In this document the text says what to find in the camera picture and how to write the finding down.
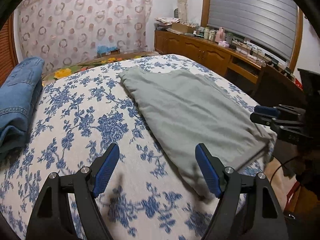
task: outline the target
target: blue denim jeans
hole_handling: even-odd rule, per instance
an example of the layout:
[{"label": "blue denim jeans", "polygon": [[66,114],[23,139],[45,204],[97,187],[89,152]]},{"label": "blue denim jeans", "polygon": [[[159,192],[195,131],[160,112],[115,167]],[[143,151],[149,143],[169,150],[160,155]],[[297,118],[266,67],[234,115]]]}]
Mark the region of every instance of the blue denim jeans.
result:
[{"label": "blue denim jeans", "polygon": [[27,142],[28,126],[42,90],[43,65],[39,57],[26,58],[0,87],[0,160]]}]

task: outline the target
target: yellow flower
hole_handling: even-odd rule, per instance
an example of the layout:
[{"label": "yellow flower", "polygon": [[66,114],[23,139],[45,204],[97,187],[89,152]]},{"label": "yellow flower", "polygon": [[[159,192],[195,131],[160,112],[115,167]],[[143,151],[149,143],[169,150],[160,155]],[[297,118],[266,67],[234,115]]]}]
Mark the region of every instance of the yellow flower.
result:
[{"label": "yellow flower", "polygon": [[63,78],[70,76],[72,74],[71,69],[65,68],[65,69],[60,69],[56,73],[54,73],[54,77],[57,79]]}]

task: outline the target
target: wooden door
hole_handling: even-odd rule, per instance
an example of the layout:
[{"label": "wooden door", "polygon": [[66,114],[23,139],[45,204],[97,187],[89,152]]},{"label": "wooden door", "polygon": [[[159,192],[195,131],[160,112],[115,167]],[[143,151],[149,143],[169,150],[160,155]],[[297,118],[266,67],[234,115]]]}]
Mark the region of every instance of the wooden door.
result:
[{"label": "wooden door", "polygon": [[167,39],[164,42],[166,45],[166,49],[164,49],[165,54],[181,55],[180,35],[167,32]]},{"label": "wooden door", "polygon": [[0,30],[0,86],[18,64],[13,37],[13,14]]},{"label": "wooden door", "polygon": [[201,63],[201,47],[201,43],[184,37],[181,40],[181,55],[194,60],[195,62]]},{"label": "wooden door", "polygon": [[165,38],[166,38],[166,32],[155,31],[155,51],[157,51],[161,55],[165,54],[164,53]]},{"label": "wooden door", "polygon": [[206,45],[202,49],[201,64],[223,77],[227,71],[230,54]]}]

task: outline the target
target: bedsheet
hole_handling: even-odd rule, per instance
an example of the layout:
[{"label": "bedsheet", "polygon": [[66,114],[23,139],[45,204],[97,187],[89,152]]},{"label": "bedsheet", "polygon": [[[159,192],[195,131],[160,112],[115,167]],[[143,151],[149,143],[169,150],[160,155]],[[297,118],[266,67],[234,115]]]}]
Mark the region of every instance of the bedsheet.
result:
[{"label": "bedsheet", "polygon": [[[25,238],[32,207],[51,172],[61,176],[89,166],[110,143],[120,159],[106,191],[96,199],[114,239],[200,239],[218,200],[200,201],[184,183],[152,136],[137,105],[120,83],[118,73],[137,65],[166,73],[187,69],[208,75],[250,114],[256,102],[235,85],[204,66],[178,55],[111,63],[79,72],[44,87],[39,97],[30,141],[0,163],[0,211]],[[267,132],[275,138],[269,127]],[[269,145],[272,152],[274,141]],[[264,157],[242,173],[264,169]],[[71,213],[80,238],[85,238],[74,195]],[[239,199],[239,206],[244,196]]]}]

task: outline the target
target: gray roller blind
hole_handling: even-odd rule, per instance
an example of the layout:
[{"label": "gray roller blind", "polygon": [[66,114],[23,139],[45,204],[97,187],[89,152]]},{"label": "gray roller blind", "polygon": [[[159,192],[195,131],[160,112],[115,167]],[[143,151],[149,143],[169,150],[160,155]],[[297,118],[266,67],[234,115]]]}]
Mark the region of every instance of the gray roller blind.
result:
[{"label": "gray roller blind", "polygon": [[290,59],[297,21],[293,0],[210,0],[208,25],[248,37]]}]

